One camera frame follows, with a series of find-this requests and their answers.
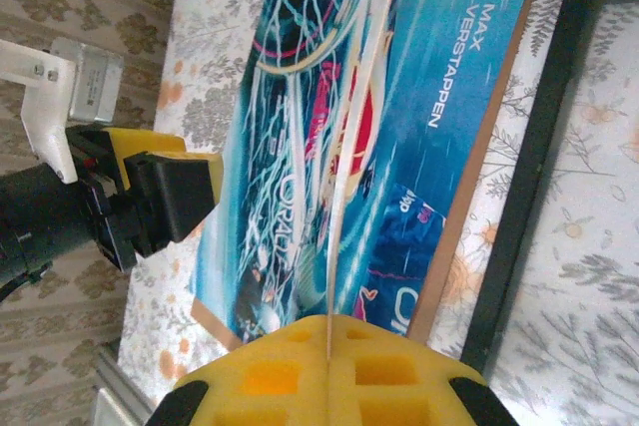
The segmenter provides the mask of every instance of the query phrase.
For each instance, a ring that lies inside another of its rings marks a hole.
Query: white plastic strip
[[[368,84],[372,74],[373,62],[379,52],[379,47],[384,38],[384,26],[388,17],[391,0],[373,0],[372,3],[379,10],[373,14],[368,38],[364,44],[361,55],[361,64],[357,70],[357,79],[352,94],[352,102],[348,111],[348,121],[343,136],[341,152],[339,153],[339,164],[337,175],[335,176],[335,188],[330,209],[330,222],[328,224],[328,259],[326,264],[326,302],[327,302],[327,334],[326,334],[326,356],[330,358],[332,341],[332,314],[334,311],[335,298],[335,275],[337,272],[337,261],[339,257],[339,240],[341,238],[341,226],[343,223],[343,212],[346,203],[346,182],[352,157],[355,152],[355,142],[359,132],[359,122],[363,112]]]

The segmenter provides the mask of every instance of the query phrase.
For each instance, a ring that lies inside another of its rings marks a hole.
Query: poster
[[[392,0],[335,312],[405,334],[524,0]],[[375,0],[265,0],[192,291],[241,341],[325,313],[337,161]]]

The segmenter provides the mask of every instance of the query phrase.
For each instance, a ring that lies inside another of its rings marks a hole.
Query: table
[[[512,69],[430,338],[451,356],[465,339],[560,4],[535,0]],[[223,148],[261,6],[262,0],[176,0],[156,130],[185,136],[195,151]],[[633,424],[639,310],[565,274],[585,252],[619,267],[632,263],[607,249],[619,230],[614,214],[590,214],[570,194],[580,178],[568,180],[548,207],[545,227],[556,230],[556,240],[537,246],[542,254],[524,273],[490,383],[521,424]],[[615,180],[606,184],[610,194],[630,198],[633,186]],[[154,401],[177,378],[226,352],[190,316],[187,287],[200,233],[143,260],[131,276],[119,364]]]

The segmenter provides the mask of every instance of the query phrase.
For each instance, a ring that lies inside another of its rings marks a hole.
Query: floral tablecloth
[[[452,356],[465,339],[560,4],[534,0],[452,264],[430,337]],[[185,136],[196,151],[223,148],[261,5],[176,0],[156,130]],[[636,56],[615,54],[626,45],[615,42],[620,31],[634,29],[639,38],[639,10],[636,3],[607,9],[537,228],[542,240],[533,244],[490,379],[521,424],[639,424],[632,257],[639,113],[630,105],[639,86]],[[190,316],[187,285],[200,234],[132,274],[119,361],[156,401],[177,378],[225,353]]]

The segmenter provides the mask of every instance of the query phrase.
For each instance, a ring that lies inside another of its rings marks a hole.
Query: robotic arm
[[[123,271],[181,241],[219,198],[219,155],[184,140],[108,123],[122,59],[56,39],[53,54],[0,41],[0,78],[26,86],[21,118],[43,162],[0,177],[0,301],[37,281],[57,256],[94,240]]]

